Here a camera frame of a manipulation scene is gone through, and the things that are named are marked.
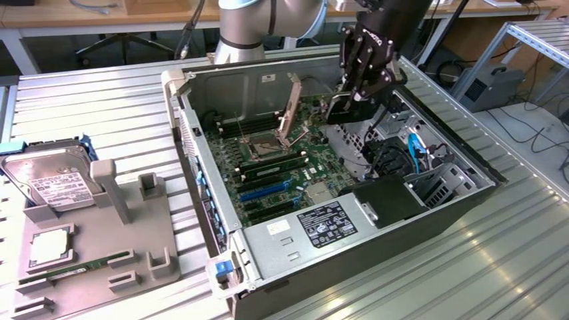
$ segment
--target motherboard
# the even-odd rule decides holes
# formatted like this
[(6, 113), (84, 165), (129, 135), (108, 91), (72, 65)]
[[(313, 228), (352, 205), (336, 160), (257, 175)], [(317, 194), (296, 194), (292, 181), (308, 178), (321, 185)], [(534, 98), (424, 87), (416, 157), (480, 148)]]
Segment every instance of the motherboard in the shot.
[(254, 225), (338, 196), (354, 183), (328, 144), (322, 97), (302, 97), (286, 141), (281, 114), (252, 121), (217, 122), (209, 148), (244, 226)]

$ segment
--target power supply label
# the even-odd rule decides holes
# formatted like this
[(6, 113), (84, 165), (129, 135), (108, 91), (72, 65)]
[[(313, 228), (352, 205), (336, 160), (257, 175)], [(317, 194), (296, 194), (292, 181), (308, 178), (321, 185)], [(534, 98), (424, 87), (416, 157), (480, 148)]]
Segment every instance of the power supply label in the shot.
[(337, 201), (301, 213), (297, 217), (316, 248), (322, 248), (357, 233), (356, 226)]
[(89, 188), (78, 172), (29, 180), (29, 184), (53, 208), (92, 199)]

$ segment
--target hard drive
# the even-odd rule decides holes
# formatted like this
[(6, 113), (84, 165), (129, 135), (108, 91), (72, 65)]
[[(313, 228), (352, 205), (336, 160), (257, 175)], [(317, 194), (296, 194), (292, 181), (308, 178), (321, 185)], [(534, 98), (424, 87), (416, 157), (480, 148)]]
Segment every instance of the hard drive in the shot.
[(62, 212), (92, 205), (102, 192), (89, 176), (97, 156), (89, 138), (36, 143), (0, 144), (0, 174), (28, 198), (29, 205), (48, 205)]

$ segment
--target green circuit board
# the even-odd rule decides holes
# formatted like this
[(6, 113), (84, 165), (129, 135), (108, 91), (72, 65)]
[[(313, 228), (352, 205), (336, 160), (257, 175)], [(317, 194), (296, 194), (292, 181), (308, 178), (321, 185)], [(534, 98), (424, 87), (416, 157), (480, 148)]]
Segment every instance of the green circuit board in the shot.
[[(326, 197), (337, 197), (340, 190), (354, 183), (348, 169), (341, 164), (338, 156), (324, 140), (324, 130), (330, 128), (324, 126), (320, 114), (312, 113), (310, 108), (314, 99), (318, 99), (318, 97), (304, 97), (301, 99), (301, 105), (298, 107), (298, 113), (293, 130), (288, 136), (288, 141), (293, 142), (300, 136), (302, 137), (290, 147), (284, 147), (281, 144), (270, 145), (270, 143), (274, 144), (276, 129), (226, 139), (222, 139), (216, 132), (206, 133), (209, 149), (216, 159), (230, 201), (244, 226), (254, 225), (318, 203), (318, 199), (310, 197), (306, 188), (314, 190), (318, 189), (316, 187), (325, 187), (330, 193)], [(268, 147), (257, 147), (257, 149), (254, 149), (252, 141), (266, 142)], [(262, 190), (265, 187), (260, 187), (248, 192), (238, 192), (238, 187), (245, 183), (242, 182), (240, 173), (236, 172), (236, 168), (240, 165), (262, 163), (266, 159), (293, 155), (301, 151), (306, 152), (306, 156), (301, 159), (302, 161), (298, 162), (294, 160), (296, 162), (290, 162), (293, 162), (293, 165), (302, 165), (302, 167), (277, 174), (270, 174), (272, 177), (278, 177), (282, 181), (288, 181), (289, 185), (286, 190), (272, 193), (250, 201), (241, 201), (241, 196), (244, 194)], [(261, 216), (256, 214), (264, 209), (272, 208), (292, 200), (294, 201), (294, 206), (289, 207), (286, 210), (276, 213), (270, 212)], [(254, 203), (254, 209), (245, 207), (246, 205), (250, 206), (250, 203)]]

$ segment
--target office chair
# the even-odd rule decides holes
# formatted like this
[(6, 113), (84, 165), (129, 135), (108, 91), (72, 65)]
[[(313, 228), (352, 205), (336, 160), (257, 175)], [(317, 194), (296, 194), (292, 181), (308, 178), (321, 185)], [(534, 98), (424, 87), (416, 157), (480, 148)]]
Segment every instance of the office chair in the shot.
[(93, 43), (90, 46), (88, 46), (88, 47), (85, 47), (85, 48), (82, 48), (74, 52), (77, 62), (80, 65), (86, 67), (90, 64), (90, 60), (88, 58), (85, 58), (85, 55), (88, 53), (98, 50), (100, 48), (112, 45), (116, 42), (121, 43), (122, 63), (125, 65), (128, 65), (126, 51), (129, 49), (129, 43), (130, 42), (136, 42), (141, 45), (145, 45), (146, 47), (150, 47), (156, 50), (165, 52), (168, 54), (168, 60), (173, 60), (174, 59), (174, 51), (169, 47), (161, 45), (160, 43), (156, 43), (154, 41), (157, 38), (158, 37), (156, 35), (156, 32), (150, 32), (150, 40), (146, 40), (141, 37), (137, 37), (136, 35), (133, 35), (130, 33), (117, 33), (109, 37), (106, 37), (105, 35), (98, 35), (98, 41), (96, 43)]

